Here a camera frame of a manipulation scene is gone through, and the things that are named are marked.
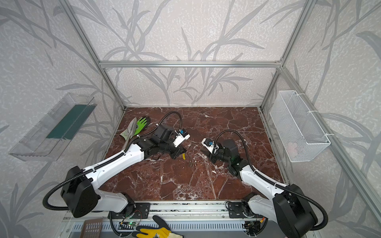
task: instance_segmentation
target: yellow object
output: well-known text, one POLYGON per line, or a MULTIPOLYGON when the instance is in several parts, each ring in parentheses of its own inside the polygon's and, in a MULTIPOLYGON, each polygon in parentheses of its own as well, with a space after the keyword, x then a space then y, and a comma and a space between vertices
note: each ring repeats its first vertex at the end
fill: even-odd
POLYGON ((136 236, 138 238, 168 238, 171 231, 167 230, 166 228, 160 228, 160 229, 140 229, 140 232, 144 232, 145 234, 137 234, 136 236))

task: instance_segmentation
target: white wire mesh basket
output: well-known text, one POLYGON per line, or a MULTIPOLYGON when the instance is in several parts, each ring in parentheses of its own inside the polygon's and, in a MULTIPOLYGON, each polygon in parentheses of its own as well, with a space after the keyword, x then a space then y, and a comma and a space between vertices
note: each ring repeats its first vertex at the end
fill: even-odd
POLYGON ((270 116, 291 162, 313 160, 331 144, 296 91, 279 91, 270 116))

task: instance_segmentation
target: aluminum frame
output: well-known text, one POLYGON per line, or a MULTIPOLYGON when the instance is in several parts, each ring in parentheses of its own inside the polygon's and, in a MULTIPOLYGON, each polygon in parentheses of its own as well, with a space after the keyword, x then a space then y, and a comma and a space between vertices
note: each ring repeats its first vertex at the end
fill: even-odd
POLYGON ((280 61, 100 61, 104 68, 278 68, 280 61))
MULTIPOLYGON (((179 201, 136 201, 150 203, 148 219, 142 221, 152 221, 152 216, 157 215, 166 221, 253 221, 261 220, 258 218, 229 218, 229 212, 225 207, 227 201, 215 200, 179 200, 179 201)), ((74 218, 70 211, 65 216, 57 229, 54 237, 69 237, 75 222, 84 222, 89 219, 102 218, 108 221, 108 212, 91 212, 83 217, 74 218)), ((125 219, 125 221, 136 221, 136 219, 125 219)))
MULTIPOLYGON (((290 40, 288 41, 287 43, 287 46, 286 46, 286 49, 280 59, 280 66, 284 66, 285 63, 287 62, 291 52, 292 52, 292 49, 294 48, 297 40, 299 39, 300 37, 300 34, 304 28, 304 26, 306 25, 307 23, 307 20, 309 18, 309 16, 311 15, 312 13, 312 9, 314 8, 315 4, 316 4, 316 1, 317 0, 306 0, 306 3, 304 4, 304 7, 303 7, 303 10, 300 14, 300 17, 299 17, 299 20, 298 22, 296 23, 296 26, 294 28, 294 31, 292 32, 291 34, 291 37, 290 37, 290 40)), ((263 108, 264 105, 266 104, 267 100, 269 99, 269 95, 270 95, 270 92, 273 90, 273 88, 275 87, 275 85, 277 84, 278 82, 278 78, 279 78, 279 68, 277 68, 277 71, 270 83, 270 86, 265 94, 265 97, 262 101, 262 104, 261 104, 261 107, 263 108)))
MULTIPOLYGON (((303 89, 295 81, 291 73, 284 67, 279 68, 280 75, 285 79, 291 89, 297 91, 302 97, 303 101, 311 111, 316 111, 315 106, 304 94, 303 89)), ((327 134, 334 134, 331 128, 327 125, 323 117, 318 112, 313 112, 317 122, 327 134)), ((345 150, 342 143, 334 135, 328 135, 331 141, 330 149, 342 167, 345 174, 349 177, 353 186, 356 187, 360 197, 364 200, 369 210, 374 215, 375 219, 381 226, 381 198, 378 196, 374 188, 370 185, 368 179, 364 176, 358 166, 355 164, 351 156, 345 150)))
POLYGON ((270 139, 271 149, 272 149, 272 152, 274 153, 275 160, 278 164, 279 172, 280 172, 280 175, 283 179, 283 183, 284 184, 291 184, 292 181, 291 181, 290 176, 287 172, 287 169, 285 169, 286 166, 283 164, 282 158, 280 156, 279 148, 278 148, 278 146, 274 140, 274 135, 272 134, 271 129, 269 127, 269 124, 267 123, 267 120, 266 120, 262 110, 259 107, 258 107, 258 111, 259 111, 259 115, 261 116, 261 120, 262 120, 262 123, 264 125, 264 129, 265 129, 265 132, 267 134, 267 137, 270 139))
POLYGON ((63 11, 63 13, 67 16, 70 24, 74 28, 75 32, 77 33, 79 39, 82 41, 83 46, 87 50, 91 60, 93 61, 95 67, 98 69, 99 74, 102 76, 103 80, 105 81, 107 87, 111 90, 111 93, 114 95, 115 99, 117 100, 118 104, 121 106, 121 108, 124 110, 125 105, 123 103, 122 98, 120 97, 118 91, 114 87, 114 84, 111 82, 108 75, 105 73, 104 69, 99 65, 99 59, 98 56, 95 53, 95 50, 93 46, 90 43, 90 40, 88 39, 84 29, 82 28, 77 16, 74 13, 73 8, 71 7, 68 0, 58 0, 58 3, 63 11))

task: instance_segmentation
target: gardening glove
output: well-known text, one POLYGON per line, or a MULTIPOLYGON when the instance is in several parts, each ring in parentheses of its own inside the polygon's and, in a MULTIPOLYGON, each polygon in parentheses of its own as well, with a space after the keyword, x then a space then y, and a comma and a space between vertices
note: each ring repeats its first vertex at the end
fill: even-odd
POLYGON ((126 141, 128 141, 131 137, 133 137, 133 133, 135 131, 136 125, 137 125, 137 122, 136 122, 136 117, 135 117, 128 124, 127 129, 124 130, 120 135, 123 136, 126 141))
POLYGON ((150 123, 150 121, 151 119, 149 118, 149 116, 140 118, 136 123, 136 130, 135 130, 134 136, 139 134, 146 127, 146 125, 150 123))
POLYGON ((152 217, 159 225, 159 228, 152 229, 149 226, 138 226, 137 232, 133 232, 132 236, 137 238, 182 238, 181 235, 173 234, 167 223, 158 216, 152 217))

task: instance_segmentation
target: transparent plastic container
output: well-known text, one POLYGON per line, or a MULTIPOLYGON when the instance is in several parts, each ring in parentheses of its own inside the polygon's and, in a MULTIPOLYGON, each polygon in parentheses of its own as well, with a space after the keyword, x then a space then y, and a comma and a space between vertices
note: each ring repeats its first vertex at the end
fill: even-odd
POLYGON ((93 99, 66 94, 9 154, 24 161, 56 161, 94 110, 93 99))

